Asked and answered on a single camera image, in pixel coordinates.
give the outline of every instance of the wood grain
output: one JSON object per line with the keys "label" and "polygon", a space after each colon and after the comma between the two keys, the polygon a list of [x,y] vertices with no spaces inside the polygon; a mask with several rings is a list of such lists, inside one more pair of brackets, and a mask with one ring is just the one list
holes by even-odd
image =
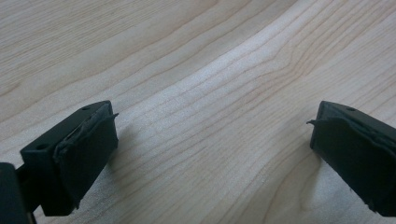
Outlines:
{"label": "wood grain", "polygon": [[109,99],[120,147],[39,223],[396,223],[309,148],[321,100],[396,126],[396,2],[0,2],[0,158]]}

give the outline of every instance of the table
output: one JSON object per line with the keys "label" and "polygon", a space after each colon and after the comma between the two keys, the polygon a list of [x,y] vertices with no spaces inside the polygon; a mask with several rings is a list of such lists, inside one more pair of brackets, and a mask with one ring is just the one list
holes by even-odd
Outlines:
{"label": "table", "polygon": [[111,100],[119,148],[38,223],[395,223],[309,148],[322,100],[396,126],[396,2],[0,2],[0,159]]}

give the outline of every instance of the wooden table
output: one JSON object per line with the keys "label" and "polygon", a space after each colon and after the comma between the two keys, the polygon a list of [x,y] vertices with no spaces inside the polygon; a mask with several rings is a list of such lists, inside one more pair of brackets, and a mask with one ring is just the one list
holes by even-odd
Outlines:
{"label": "wooden table", "polygon": [[396,2],[0,2],[0,158],[105,99],[120,146],[38,223],[393,223],[309,148],[322,100],[396,126]]}

